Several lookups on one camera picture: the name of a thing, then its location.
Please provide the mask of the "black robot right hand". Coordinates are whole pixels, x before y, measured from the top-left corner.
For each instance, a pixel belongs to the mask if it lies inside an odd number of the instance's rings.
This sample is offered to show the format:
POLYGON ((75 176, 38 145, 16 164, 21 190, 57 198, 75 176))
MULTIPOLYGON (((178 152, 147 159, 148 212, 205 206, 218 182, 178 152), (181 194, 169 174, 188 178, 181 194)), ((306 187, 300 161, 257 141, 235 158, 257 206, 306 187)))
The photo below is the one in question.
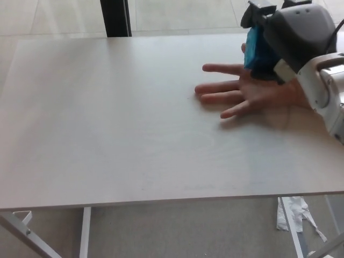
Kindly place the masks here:
POLYGON ((337 30, 329 12, 312 1, 249 1, 241 18, 248 29, 244 68, 279 84, 290 81, 311 59, 335 53, 337 30))

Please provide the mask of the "bare person hand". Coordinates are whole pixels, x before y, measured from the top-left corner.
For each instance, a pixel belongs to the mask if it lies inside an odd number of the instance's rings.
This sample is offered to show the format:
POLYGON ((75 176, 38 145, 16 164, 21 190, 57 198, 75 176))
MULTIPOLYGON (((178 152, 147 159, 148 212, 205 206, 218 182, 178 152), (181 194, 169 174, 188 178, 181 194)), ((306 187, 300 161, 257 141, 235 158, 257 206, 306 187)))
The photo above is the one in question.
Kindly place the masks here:
POLYGON ((254 79, 250 70, 242 64, 207 63, 202 66, 202 70, 239 77, 237 80, 204 83, 195 87, 195 94, 202 104, 229 106, 220 114, 222 119, 289 106, 311 109, 296 79, 282 85, 275 81, 254 79))

